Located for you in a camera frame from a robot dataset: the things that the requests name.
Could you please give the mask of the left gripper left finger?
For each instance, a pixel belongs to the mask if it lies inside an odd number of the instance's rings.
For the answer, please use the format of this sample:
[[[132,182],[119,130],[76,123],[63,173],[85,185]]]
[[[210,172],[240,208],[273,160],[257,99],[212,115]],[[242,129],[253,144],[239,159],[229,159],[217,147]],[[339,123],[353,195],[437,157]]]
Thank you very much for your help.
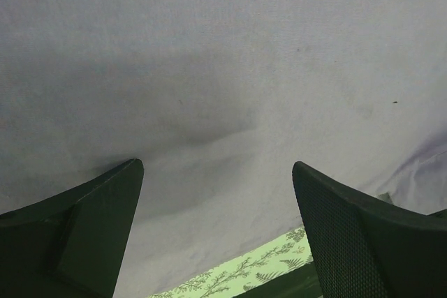
[[[1,215],[2,297],[112,297],[140,197],[143,163]]]

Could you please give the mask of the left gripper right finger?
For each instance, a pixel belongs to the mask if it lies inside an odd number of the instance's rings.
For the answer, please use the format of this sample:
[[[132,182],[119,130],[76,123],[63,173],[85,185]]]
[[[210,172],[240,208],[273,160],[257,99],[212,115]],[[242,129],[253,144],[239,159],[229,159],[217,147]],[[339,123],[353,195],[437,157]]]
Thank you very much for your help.
[[[324,297],[445,297],[446,212],[418,214],[303,162],[293,186]]]

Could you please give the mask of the purple t shirt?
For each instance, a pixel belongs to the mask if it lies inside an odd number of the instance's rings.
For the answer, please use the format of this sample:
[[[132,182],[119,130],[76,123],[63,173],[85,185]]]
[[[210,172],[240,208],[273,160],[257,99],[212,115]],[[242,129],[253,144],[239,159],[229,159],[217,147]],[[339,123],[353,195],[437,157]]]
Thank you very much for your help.
[[[300,225],[292,168],[446,207],[446,0],[1,0],[1,211],[145,166],[116,297]]]

